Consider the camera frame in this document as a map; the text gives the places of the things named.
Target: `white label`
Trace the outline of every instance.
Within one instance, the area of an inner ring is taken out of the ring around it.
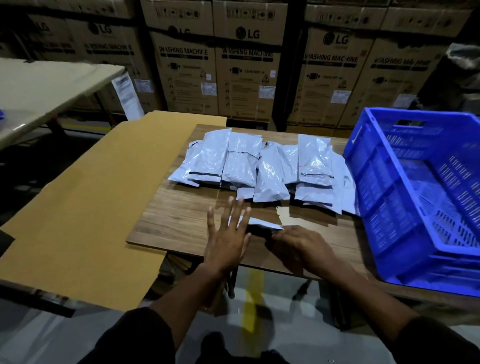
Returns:
[[[275,86],[260,86],[258,90],[259,98],[275,98]]]
[[[216,96],[216,83],[202,82],[202,95]]]
[[[138,120],[143,117],[145,115],[144,110],[142,109],[142,105],[140,105],[128,73],[124,73],[122,76],[113,79],[112,84],[120,99],[127,120]]]
[[[393,103],[394,108],[401,108],[401,109],[406,109],[410,107],[410,104],[412,101],[417,97],[417,95],[412,95],[412,94],[400,94],[396,98],[395,102]]]
[[[153,93],[155,90],[153,89],[152,82],[150,80],[134,80],[135,86],[137,86],[138,92],[148,92]]]
[[[332,100],[330,103],[332,104],[346,104],[348,99],[350,98],[351,91],[340,91],[335,90],[333,92]]]

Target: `blue object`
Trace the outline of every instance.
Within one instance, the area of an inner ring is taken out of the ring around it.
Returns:
[[[480,122],[365,108],[345,147],[387,282],[480,297]]]

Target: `yellow cardboard sheet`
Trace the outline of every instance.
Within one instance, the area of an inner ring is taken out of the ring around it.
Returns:
[[[121,311],[136,308],[165,254],[125,238],[195,126],[225,123],[154,111],[120,124],[1,227],[15,241],[0,258],[0,279]]]

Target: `pile of packages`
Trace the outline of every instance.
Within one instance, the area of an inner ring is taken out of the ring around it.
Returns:
[[[299,134],[297,145],[263,142],[231,129],[205,133],[189,144],[182,165],[168,178],[190,186],[216,185],[254,202],[289,200],[338,214],[358,215],[355,183],[329,138]]]

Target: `wooden table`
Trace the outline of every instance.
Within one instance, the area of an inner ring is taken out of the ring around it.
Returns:
[[[5,114],[0,120],[0,150],[124,71],[111,64],[0,58],[0,109]]]
[[[234,191],[218,188],[192,188],[167,180],[167,177],[183,162],[188,143],[203,139],[206,132],[223,129],[214,126],[197,125],[189,140],[171,166],[167,176],[148,203],[142,216],[136,223],[127,242],[135,245],[203,256],[207,242],[206,212],[209,206],[215,208],[215,220],[219,226],[223,207]],[[252,129],[233,128],[234,132],[260,134],[264,140],[281,144],[297,144],[298,135]],[[343,153],[347,139],[331,138],[333,150]],[[288,206],[288,201],[272,203],[247,203],[252,207],[252,217],[280,224],[276,206]],[[439,303],[468,310],[479,309],[480,299],[438,291],[429,291],[378,280],[363,223],[352,215],[336,215],[316,207],[290,205],[290,216],[303,218],[327,227],[323,232],[325,240],[335,253],[350,262],[353,267],[368,280],[394,296],[410,298],[423,302]],[[269,270],[284,274],[293,274],[264,245],[265,239],[253,236],[241,265]],[[304,271],[295,275],[312,279],[318,277]]]

